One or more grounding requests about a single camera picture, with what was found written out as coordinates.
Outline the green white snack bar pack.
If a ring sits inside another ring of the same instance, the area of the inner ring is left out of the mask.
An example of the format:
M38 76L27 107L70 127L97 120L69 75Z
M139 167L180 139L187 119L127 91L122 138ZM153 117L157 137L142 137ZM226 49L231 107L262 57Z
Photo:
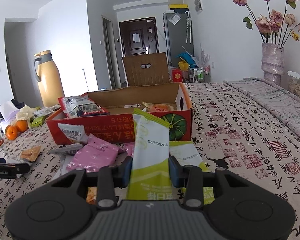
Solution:
M126 198L171 200L170 123L138 108L133 111L135 146Z

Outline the red grey snack bag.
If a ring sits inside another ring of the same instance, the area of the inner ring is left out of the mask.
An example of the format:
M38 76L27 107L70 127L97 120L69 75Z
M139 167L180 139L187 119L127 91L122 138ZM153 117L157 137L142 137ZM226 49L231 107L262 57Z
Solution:
M83 96L62 97L58 98L58 102L69 119L110 114L96 102Z

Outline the long orange snack pack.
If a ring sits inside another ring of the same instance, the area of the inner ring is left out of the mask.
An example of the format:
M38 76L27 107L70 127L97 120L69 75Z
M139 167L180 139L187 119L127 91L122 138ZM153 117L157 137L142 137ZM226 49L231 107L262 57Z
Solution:
M166 104L158 104L158 103L147 103L142 102L142 104L146 107L148 112L168 112L173 111L173 106Z

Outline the white pumpkin oat crisp pack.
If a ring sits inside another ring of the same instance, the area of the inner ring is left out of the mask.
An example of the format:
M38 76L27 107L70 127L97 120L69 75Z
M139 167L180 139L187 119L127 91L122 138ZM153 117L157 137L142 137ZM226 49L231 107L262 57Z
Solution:
M40 149L41 149L41 146L34 146L33 148L23 150L23 152L20 155L20 158L22 160L32 163L37 160L37 158L40 154Z

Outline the orange mandarin front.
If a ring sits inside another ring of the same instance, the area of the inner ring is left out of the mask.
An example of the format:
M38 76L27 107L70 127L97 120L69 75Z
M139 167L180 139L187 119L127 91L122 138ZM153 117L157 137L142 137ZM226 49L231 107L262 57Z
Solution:
M15 126L8 125L5 134L8 140L15 140L18 136L18 129Z

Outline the orange mandarin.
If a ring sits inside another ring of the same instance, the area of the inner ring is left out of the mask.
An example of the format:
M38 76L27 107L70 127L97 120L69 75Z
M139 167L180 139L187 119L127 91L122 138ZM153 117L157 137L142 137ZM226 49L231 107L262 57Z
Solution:
M5 134L8 140L15 140L18 136L18 129L15 126L8 125Z
M26 120L18 120L16 123L15 123L15 126L17 128L17 130L20 132L20 133L23 133L25 132L29 126L28 126L28 123Z

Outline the white cloth flower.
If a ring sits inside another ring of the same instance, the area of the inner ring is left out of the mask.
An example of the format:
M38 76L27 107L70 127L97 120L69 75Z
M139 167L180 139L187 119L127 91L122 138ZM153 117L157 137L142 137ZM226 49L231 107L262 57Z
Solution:
M19 109L19 112L15 115L15 119L17 121L26 121L28 124L28 127L31 126L31 118L35 116L36 108L31 108L28 105L25 105L21 109Z

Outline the pink snack pack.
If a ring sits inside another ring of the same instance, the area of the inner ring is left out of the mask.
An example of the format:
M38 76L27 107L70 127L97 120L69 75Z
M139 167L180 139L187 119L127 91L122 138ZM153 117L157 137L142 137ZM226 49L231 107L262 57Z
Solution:
M112 165L117 158L119 147L90 134L88 141L68 163L66 170L85 169L98 172L100 168Z
M135 142L127 142L119 145L118 154L126 153L128 156L134 155Z

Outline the white oat crisp pack leaning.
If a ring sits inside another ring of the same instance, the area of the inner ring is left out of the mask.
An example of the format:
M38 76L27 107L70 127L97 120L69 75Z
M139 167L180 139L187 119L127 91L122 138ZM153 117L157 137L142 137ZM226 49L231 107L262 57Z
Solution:
M84 126L59 123L58 128L73 144L87 144L88 136L85 133Z

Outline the yellow thermos jug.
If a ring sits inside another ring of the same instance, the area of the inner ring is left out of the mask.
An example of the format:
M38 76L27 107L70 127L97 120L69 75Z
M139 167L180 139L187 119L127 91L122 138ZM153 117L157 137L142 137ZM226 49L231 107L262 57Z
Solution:
M59 98L65 97L59 70L50 50L39 52L34 57L35 78L43 105L52 107L59 103Z

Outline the red cardboard snack box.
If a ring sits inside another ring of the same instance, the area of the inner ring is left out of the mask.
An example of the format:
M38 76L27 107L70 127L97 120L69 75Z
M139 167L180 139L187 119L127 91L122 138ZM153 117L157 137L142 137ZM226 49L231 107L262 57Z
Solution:
M134 140L134 109L144 109L144 103L164 104L172 111L152 112L152 115L168 121L171 141L189 141L192 135L193 109L187 89L183 83L165 83L148 86L87 92L82 95L91 99L106 111L107 115L67 118L59 109L46 120L50 133L57 145L68 145L70 140L58 124L82 125L86 134L112 143Z

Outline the red gift box on floor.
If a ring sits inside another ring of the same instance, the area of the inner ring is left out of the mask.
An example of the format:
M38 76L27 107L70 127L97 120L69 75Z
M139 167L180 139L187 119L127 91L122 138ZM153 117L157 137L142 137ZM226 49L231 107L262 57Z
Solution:
M172 82L181 82L183 83L182 71L177 68L172 69Z

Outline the pink textured flower vase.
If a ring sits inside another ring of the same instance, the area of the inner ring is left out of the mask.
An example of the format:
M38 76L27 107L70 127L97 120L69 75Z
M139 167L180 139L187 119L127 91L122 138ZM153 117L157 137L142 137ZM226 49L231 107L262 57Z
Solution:
M274 43L263 43L261 69L265 80L280 86L281 76L285 73L284 48Z

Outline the wooden chair back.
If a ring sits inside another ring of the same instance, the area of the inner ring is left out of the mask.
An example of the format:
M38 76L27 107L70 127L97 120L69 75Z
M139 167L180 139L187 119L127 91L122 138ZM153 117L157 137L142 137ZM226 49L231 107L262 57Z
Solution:
M122 58L128 86L169 83L166 53L154 53Z

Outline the dried pink roses bouquet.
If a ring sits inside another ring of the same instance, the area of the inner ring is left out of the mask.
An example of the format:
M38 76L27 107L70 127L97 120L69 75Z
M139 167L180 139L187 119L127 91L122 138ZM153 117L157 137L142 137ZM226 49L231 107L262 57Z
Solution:
M299 0L285 0L284 12L270 9L269 2L272 0L263 1L267 5L266 16L256 16L248 0L232 0L234 4L247 8L249 15L243 18L243 22L250 30L253 29L253 25L256 26L264 44L275 44L282 48L290 37L300 43L300 23L293 14L287 12L288 7L295 9Z

